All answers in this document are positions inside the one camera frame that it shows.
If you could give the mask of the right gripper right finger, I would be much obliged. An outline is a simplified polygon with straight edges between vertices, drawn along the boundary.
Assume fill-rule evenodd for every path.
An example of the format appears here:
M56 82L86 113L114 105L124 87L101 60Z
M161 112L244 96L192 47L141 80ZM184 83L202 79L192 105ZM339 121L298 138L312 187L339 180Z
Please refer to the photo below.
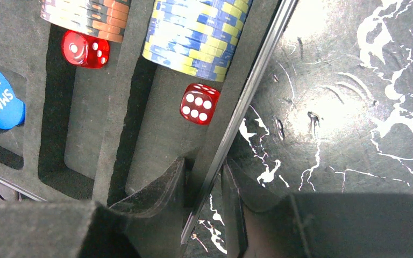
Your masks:
M289 197L265 190L233 160L222 172L228 257L291 257L292 207Z

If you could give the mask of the black poker set case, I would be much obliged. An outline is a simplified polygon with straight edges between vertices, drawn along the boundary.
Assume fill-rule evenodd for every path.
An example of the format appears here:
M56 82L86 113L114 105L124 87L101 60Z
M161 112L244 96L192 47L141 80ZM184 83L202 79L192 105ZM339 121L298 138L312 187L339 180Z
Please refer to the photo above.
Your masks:
M252 3L226 79L215 83L218 109L203 127L179 115L196 79L141 56L152 1L132 1L124 40L98 70L65 61L65 29L40 18L41 1L0 1L0 71L26 106L22 124L0 129L0 183L28 197L0 205L0 257L123 256L133 247L128 217L110 206L183 157L181 257L295 6Z

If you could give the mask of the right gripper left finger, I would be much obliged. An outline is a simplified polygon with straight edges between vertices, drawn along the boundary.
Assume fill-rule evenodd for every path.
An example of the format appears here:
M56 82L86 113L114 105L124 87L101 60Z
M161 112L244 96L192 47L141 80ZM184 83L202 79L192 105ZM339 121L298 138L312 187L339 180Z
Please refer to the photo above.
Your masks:
M185 171L177 157L160 177L110 206L127 215L124 233L140 257L180 256Z

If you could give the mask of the blue yellow chip stack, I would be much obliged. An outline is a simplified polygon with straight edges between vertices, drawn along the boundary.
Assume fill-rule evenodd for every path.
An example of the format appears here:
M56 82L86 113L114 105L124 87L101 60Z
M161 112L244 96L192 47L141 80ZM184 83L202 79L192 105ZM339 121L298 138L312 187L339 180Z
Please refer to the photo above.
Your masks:
M142 56L158 65L223 82L252 1L155 1Z

